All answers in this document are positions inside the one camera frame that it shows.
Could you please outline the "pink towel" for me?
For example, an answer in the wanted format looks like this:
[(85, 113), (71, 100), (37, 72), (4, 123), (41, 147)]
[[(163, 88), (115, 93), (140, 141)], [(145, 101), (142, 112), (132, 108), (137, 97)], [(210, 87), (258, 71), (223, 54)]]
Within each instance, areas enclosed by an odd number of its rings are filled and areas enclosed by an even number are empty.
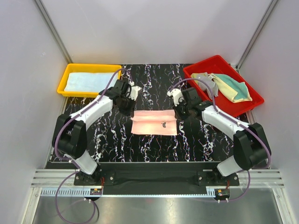
[(176, 136), (177, 119), (175, 112), (171, 110), (134, 112), (132, 120), (132, 134), (138, 135), (164, 135)]

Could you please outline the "yellow-green towel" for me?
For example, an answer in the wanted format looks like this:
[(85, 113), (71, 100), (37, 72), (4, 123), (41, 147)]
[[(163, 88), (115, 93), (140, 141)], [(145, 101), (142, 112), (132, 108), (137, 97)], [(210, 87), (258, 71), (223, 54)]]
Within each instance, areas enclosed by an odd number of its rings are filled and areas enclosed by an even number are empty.
[(192, 73), (191, 78), (204, 81), (213, 91), (214, 97), (218, 97), (220, 91), (232, 103), (252, 101), (245, 82), (238, 82), (228, 75), (204, 72)]

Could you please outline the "light blue towel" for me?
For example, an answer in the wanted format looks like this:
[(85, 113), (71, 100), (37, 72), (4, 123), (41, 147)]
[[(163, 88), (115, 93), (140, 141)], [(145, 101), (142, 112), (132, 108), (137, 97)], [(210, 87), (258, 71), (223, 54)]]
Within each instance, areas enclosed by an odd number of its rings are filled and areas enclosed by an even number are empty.
[(69, 74), (64, 91), (97, 92), (104, 90), (113, 76), (109, 73), (72, 72)]

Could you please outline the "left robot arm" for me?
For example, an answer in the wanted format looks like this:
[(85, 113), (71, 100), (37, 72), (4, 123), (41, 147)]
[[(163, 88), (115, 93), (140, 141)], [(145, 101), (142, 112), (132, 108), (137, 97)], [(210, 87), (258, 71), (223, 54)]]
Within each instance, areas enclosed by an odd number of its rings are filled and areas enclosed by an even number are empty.
[(52, 146), (62, 159), (68, 159), (85, 174), (85, 180), (97, 184), (101, 179), (100, 166), (87, 151), (87, 131), (100, 117), (118, 109), (125, 116), (134, 116), (138, 94), (142, 88), (134, 82), (116, 80), (114, 86), (101, 91), (98, 96), (81, 110), (71, 114), (61, 114), (57, 118)]

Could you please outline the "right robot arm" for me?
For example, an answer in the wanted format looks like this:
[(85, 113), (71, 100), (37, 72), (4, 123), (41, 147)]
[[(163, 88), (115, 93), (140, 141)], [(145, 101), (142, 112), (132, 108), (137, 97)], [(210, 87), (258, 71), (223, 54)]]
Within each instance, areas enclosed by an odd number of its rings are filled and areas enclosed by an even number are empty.
[(212, 101), (203, 101), (194, 88), (172, 89), (167, 92), (173, 99), (177, 119), (195, 117), (223, 132), (233, 141), (233, 155), (217, 165), (212, 173), (213, 182), (223, 185), (229, 175), (241, 170), (250, 170), (265, 160), (270, 160), (271, 151), (263, 127), (242, 122), (215, 106)]

